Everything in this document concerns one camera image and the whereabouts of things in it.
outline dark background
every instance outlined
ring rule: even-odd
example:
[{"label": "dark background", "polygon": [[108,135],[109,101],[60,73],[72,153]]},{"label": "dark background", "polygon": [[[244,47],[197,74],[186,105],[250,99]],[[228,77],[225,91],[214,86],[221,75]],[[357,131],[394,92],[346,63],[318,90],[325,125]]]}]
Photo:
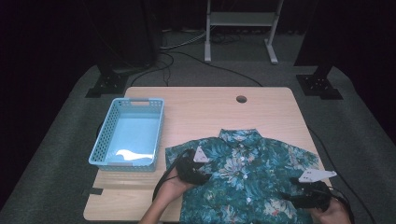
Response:
[{"label": "dark background", "polygon": [[[230,2],[213,1],[214,9],[274,7],[264,1]],[[0,4],[2,207],[69,92],[96,61],[81,1],[8,0]],[[162,0],[160,4],[163,29],[205,26],[205,0]],[[393,142],[395,9],[392,1],[286,0],[277,29],[306,32],[296,65],[316,65],[329,53],[335,55],[334,65],[351,78]]]}]

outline table hole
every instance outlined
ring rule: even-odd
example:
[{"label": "table hole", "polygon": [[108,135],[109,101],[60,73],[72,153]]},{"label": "table hole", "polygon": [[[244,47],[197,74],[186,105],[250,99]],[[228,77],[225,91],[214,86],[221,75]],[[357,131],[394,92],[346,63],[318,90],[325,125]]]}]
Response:
[{"label": "table hole", "polygon": [[243,95],[238,95],[238,96],[236,97],[236,101],[237,101],[238,103],[241,103],[241,104],[246,103],[247,100],[248,100],[248,98],[247,98],[246,96],[243,96]]}]

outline gray carpet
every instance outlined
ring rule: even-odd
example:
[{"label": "gray carpet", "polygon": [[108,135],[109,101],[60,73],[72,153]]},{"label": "gray carpet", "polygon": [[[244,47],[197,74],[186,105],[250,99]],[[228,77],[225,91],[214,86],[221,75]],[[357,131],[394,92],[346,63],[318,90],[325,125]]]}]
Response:
[{"label": "gray carpet", "polygon": [[[172,46],[191,35],[167,33]],[[304,96],[295,75],[312,74],[315,67],[293,67],[303,36],[276,35],[274,49],[279,65],[271,65],[263,36],[244,35],[228,45],[212,45],[212,65],[254,78],[264,87],[288,87],[297,100],[306,124],[315,131],[336,166],[364,201],[377,223],[394,223],[396,214],[396,147],[357,95],[348,77],[336,68],[329,74],[332,85],[344,100],[321,100]],[[204,58],[203,43],[177,51]],[[188,56],[171,53],[169,86],[258,86],[254,81],[229,71],[207,66]],[[170,62],[167,55],[159,61]],[[135,77],[129,78],[129,86]],[[168,70],[146,74],[134,86],[165,86]],[[83,194],[95,179],[97,168],[88,164],[98,125],[108,107],[120,95],[85,98],[99,77],[96,66],[78,81],[62,110],[53,121],[20,182],[0,214],[0,223],[88,223],[83,217],[88,197]],[[311,134],[328,170],[333,167],[319,139]],[[357,223],[371,223],[361,203],[340,179],[332,179],[351,202]]]}]

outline blue plastic basket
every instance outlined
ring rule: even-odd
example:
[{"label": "blue plastic basket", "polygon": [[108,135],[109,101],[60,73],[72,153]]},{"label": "blue plastic basket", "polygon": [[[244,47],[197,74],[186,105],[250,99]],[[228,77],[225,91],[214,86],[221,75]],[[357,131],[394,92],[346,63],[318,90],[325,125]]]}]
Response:
[{"label": "blue plastic basket", "polygon": [[[163,127],[163,104],[161,98],[114,99],[89,163],[104,171],[155,171]],[[139,159],[130,160],[130,152],[137,154]]]}]

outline hawaiian shirt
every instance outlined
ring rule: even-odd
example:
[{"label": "hawaiian shirt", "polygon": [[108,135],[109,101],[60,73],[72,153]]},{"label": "hawaiian shirt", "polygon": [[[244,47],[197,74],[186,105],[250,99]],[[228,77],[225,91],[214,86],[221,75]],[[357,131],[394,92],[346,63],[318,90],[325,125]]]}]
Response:
[{"label": "hawaiian shirt", "polygon": [[200,148],[212,174],[202,186],[183,195],[180,223],[312,223],[279,192],[301,193],[290,183],[305,169],[318,169],[318,156],[284,142],[262,137],[257,130],[221,130],[219,137],[192,140],[165,150],[169,167],[185,149]]}]

